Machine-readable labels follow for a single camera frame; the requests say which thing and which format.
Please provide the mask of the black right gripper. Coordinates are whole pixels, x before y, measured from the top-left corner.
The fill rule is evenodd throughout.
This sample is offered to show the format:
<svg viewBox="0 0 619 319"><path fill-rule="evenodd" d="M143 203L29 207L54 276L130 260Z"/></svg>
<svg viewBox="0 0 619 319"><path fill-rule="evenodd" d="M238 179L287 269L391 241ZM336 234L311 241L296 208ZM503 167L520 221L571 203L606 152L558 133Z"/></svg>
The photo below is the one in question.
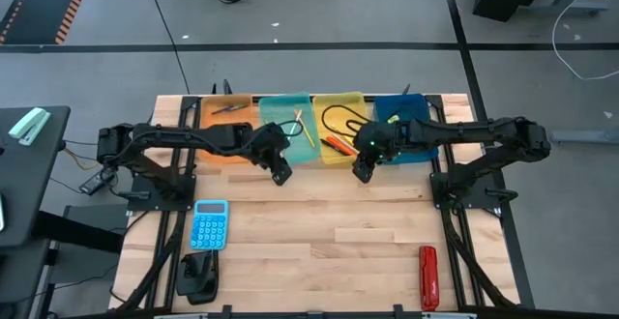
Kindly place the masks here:
<svg viewBox="0 0 619 319"><path fill-rule="evenodd" d="M352 167L355 177L368 183L375 168L373 161L390 161L399 156L397 141L396 124L368 122L362 125L353 139L354 147L359 151Z"/></svg>

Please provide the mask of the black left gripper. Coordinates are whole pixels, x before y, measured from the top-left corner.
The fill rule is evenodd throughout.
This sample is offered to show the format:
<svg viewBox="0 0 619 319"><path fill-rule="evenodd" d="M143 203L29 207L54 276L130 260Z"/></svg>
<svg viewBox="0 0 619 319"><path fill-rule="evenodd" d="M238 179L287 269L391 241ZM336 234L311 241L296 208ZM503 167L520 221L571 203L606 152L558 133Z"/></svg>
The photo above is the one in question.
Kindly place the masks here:
<svg viewBox="0 0 619 319"><path fill-rule="evenodd" d="M271 169L272 180L282 186L292 175L292 169L281 152L290 145L281 126L269 123L243 135L241 156L263 169Z"/></svg>

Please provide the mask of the plain yellow pencil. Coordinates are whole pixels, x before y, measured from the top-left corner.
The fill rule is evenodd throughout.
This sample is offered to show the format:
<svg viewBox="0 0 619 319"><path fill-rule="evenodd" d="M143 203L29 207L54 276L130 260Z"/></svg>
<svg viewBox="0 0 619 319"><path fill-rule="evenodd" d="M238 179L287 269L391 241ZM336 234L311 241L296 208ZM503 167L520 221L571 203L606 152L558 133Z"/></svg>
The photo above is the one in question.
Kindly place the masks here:
<svg viewBox="0 0 619 319"><path fill-rule="evenodd" d="M306 138L307 138L307 140L309 142L309 145L311 146L311 148L315 149L315 144L314 144L313 139L312 139L312 137L311 137L311 135L310 135L310 133L308 131L308 128L307 128L306 124L303 121L302 115L301 115L301 121L300 122L301 122L301 126L303 127L303 132L304 132L304 134L305 134L305 136L306 136Z"/></svg>

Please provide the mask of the blue crayon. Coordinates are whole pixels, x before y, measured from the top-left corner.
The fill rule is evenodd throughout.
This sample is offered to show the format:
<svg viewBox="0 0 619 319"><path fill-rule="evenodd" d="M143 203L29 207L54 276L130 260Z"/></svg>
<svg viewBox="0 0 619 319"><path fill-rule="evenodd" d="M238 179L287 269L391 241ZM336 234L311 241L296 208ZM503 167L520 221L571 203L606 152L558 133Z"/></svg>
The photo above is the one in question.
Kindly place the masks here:
<svg viewBox="0 0 619 319"><path fill-rule="evenodd" d="M249 107L248 104L230 105L230 106L226 106L226 107L223 107L221 109L211 112L211 115L233 112L233 111L241 110L241 109L248 108L248 107Z"/></svg>

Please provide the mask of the translucent teal plastic bin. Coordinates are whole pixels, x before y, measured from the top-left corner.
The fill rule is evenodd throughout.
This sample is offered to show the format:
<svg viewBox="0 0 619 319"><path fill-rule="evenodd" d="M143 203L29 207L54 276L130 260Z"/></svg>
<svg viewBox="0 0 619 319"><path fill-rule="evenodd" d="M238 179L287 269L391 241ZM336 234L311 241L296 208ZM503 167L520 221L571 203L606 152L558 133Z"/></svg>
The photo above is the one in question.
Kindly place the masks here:
<svg viewBox="0 0 619 319"><path fill-rule="evenodd" d="M287 135L290 146L282 154L290 164L314 161L318 158L319 140L317 126L308 93L284 94L261 98L258 107L263 124L276 123L281 126ZM295 120L295 110L302 110L302 118L313 139L315 149L311 148L302 126L297 128L299 133L297 136L293 137L290 135Z"/></svg>

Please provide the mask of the translucent yellow plastic bin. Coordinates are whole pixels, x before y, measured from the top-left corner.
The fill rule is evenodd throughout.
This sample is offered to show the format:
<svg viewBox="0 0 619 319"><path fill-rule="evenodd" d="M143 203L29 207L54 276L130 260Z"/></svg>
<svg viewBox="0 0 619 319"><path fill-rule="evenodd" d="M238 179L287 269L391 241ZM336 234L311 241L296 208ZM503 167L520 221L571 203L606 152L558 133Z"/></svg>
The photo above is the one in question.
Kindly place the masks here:
<svg viewBox="0 0 619 319"><path fill-rule="evenodd" d="M319 138L337 133L352 142L361 124L371 120L361 92L317 95L312 105Z"/></svg>

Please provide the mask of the blue plastic bin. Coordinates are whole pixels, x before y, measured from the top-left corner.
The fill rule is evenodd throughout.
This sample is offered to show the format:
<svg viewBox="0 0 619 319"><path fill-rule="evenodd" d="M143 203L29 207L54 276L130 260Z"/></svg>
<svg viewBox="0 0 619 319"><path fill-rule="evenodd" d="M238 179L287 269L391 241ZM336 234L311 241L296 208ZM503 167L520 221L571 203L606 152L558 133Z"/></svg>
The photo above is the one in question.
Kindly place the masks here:
<svg viewBox="0 0 619 319"><path fill-rule="evenodd" d="M398 116L401 121L413 119L428 121L430 119L426 98L421 94L376 97L373 104L372 116L378 122L387 122L393 116ZM390 161L390 164L426 162L437 156L437 148L421 153L402 153Z"/></svg>

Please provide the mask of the light blue calculator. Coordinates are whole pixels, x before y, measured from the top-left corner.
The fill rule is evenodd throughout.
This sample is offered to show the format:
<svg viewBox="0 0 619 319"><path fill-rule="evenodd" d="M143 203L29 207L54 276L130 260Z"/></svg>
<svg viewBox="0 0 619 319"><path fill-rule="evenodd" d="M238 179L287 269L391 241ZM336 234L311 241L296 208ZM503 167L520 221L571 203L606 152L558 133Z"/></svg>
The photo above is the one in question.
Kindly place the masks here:
<svg viewBox="0 0 619 319"><path fill-rule="evenodd" d="M228 223L229 206L226 200L197 200L193 206L190 249L225 249Z"/></svg>

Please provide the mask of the translucent orange plastic bin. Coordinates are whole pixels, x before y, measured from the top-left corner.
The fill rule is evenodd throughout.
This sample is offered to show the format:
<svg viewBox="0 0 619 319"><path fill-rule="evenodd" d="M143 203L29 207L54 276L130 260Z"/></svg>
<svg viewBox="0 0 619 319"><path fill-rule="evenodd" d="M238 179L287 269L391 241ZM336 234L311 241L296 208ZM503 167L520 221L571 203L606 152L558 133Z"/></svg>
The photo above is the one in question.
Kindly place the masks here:
<svg viewBox="0 0 619 319"><path fill-rule="evenodd" d="M233 112L211 115L211 112L223 107L241 104L248 104L249 107ZM250 123L254 129L258 126L256 108L253 106L251 94L213 95L202 99L200 127L203 129L213 125L245 122ZM248 163L246 159L241 157L219 157L205 151L198 151L197 156L202 162L216 165Z"/></svg>

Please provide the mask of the black power adapter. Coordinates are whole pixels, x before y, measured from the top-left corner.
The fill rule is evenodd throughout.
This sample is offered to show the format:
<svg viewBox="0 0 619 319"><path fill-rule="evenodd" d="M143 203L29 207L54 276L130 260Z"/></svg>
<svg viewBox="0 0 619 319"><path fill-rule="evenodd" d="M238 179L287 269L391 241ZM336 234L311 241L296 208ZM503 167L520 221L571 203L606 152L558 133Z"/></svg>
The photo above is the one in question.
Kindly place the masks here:
<svg viewBox="0 0 619 319"><path fill-rule="evenodd" d="M78 187L78 190L80 193L92 196L98 190L110 184L114 176L115 173L113 171L101 169L84 183L82 183Z"/></svg>

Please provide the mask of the grey desk foot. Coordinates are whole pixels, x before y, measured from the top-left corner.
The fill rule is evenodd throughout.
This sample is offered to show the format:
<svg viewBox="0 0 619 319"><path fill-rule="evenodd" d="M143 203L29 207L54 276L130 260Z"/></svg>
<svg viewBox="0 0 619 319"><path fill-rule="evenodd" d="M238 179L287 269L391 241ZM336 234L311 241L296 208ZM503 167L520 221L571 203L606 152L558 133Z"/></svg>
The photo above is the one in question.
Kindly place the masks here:
<svg viewBox="0 0 619 319"><path fill-rule="evenodd" d="M550 138L556 143L619 145L619 127L609 130L554 130Z"/></svg>

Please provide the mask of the mint green stapler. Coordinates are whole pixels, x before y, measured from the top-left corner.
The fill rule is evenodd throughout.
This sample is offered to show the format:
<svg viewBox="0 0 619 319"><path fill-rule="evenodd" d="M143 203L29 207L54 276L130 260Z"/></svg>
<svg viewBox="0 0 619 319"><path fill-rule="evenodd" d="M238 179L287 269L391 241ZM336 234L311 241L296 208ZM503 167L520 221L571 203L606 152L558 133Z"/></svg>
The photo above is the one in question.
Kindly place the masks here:
<svg viewBox="0 0 619 319"><path fill-rule="evenodd" d="M51 113L43 108L34 107L19 119L9 130L8 135L22 146L29 147L37 138Z"/></svg>

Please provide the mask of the black side desk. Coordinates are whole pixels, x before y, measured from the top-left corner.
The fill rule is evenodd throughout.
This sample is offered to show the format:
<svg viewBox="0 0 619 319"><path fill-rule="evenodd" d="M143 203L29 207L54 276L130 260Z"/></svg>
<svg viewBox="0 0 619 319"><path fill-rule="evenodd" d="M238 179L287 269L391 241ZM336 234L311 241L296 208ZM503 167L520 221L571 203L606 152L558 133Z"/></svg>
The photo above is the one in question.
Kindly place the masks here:
<svg viewBox="0 0 619 319"><path fill-rule="evenodd" d="M0 147L4 149L0 154L0 197L5 223L0 247L20 246L30 238L71 114L65 105L48 106L48 121L33 143L23 146L9 136L9 130L29 110L0 108Z"/></svg>

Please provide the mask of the black orange striped mat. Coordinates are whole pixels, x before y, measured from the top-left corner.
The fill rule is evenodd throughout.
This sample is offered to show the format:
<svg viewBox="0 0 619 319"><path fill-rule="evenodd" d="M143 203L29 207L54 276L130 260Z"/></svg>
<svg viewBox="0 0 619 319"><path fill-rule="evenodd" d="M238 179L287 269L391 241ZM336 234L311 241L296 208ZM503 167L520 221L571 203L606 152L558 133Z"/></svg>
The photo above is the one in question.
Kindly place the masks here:
<svg viewBox="0 0 619 319"><path fill-rule="evenodd" d="M83 0L14 0L0 21L0 45L59 45Z"/></svg>

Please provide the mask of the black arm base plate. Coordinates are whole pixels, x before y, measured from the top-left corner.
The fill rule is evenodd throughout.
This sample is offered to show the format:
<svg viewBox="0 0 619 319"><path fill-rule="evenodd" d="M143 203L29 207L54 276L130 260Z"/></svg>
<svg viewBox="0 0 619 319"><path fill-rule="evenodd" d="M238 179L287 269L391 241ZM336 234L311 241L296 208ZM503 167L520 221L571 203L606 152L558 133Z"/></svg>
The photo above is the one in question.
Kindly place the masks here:
<svg viewBox="0 0 619 319"><path fill-rule="evenodd" d="M180 212L191 210L196 177L182 175L177 186L169 186L138 175L133 178L132 192L128 198L130 211Z"/></svg>
<svg viewBox="0 0 619 319"><path fill-rule="evenodd" d="M447 173L429 176L434 205L438 209L493 209L500 206L500 197L490 194L495 189L492 174L477 179L472 185L449 186Z"/></svg>

